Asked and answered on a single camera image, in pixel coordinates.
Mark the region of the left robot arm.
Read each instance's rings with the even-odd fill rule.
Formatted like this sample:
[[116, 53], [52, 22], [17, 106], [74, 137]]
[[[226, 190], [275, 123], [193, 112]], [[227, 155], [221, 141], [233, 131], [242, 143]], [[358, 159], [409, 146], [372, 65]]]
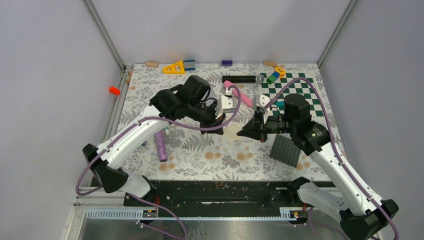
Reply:
[[100, 182], [98, 190], [107, 194], [123, 191], [135, 195], [144, 206], [152, 204], [155, 192], [145, 177], [138, 177], [123, 168], [124, 161], [150, 137], [168, 125], [179, 126], [178, 120], [190, 118], [199, 123], [197, 131], [223, 135], [226, 110], [236, 106], [232, 88], [224, 94], [211, 97], [211, 85], [191, 75], [183, 84], [158, 91], [144, 110], [121, 131], [99, 145], [87, 144], [83, 155], [88, 171]]

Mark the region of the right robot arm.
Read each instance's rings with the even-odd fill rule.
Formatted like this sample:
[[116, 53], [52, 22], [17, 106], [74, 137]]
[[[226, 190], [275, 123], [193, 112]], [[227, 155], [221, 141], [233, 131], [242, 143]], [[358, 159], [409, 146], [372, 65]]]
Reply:
[[293, 206], [306, 203], [339, 222], [351, 240], [367, 240], [388, 225], [399, 210], [392, 199], [383, 199], [365, 183], [339, 148], [331, 141], [327, 128], [312, 120], [305, 97], [291, 93], [284, 97], [284, 113], [271, 115], [270, 98], [256, 95], [252, 100], [254, 115], [237, 133], [265, 142], [269, 134], [290, 135], [294, 145], [317, 163], [341, 193], [340, 197], [322, 190], [305, 177], [287, 187], [287, 201]]

